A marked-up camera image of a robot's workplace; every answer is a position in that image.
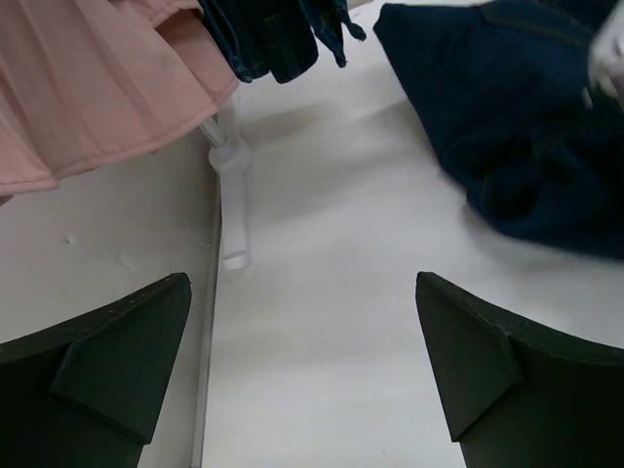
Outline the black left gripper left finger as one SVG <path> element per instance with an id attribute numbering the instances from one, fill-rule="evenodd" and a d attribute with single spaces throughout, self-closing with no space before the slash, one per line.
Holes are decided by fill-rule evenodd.
<path id="1" fill-rule="evenodd" d="M 136 467 L 192 299 L 184 273 L 1 345 L 4 467 Z"/>

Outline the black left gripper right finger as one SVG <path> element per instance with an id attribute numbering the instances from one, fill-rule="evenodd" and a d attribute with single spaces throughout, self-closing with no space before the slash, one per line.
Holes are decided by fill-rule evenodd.
<path id="1" fill-rule="evenodd" d="M 468 467 L 620 467 L 623 351 L 546 327 L 432 272 L 415 302 Z"/>

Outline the dark blue denim trousers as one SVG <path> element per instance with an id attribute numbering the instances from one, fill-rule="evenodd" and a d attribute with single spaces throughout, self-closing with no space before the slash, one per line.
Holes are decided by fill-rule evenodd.
<path id="1" fill-rule="evenodd" d="M 590 85 L 610 1 L 385 4 L 374 32 L 442 169 L 501 234 L 623 255 L 623 111 Z"/>

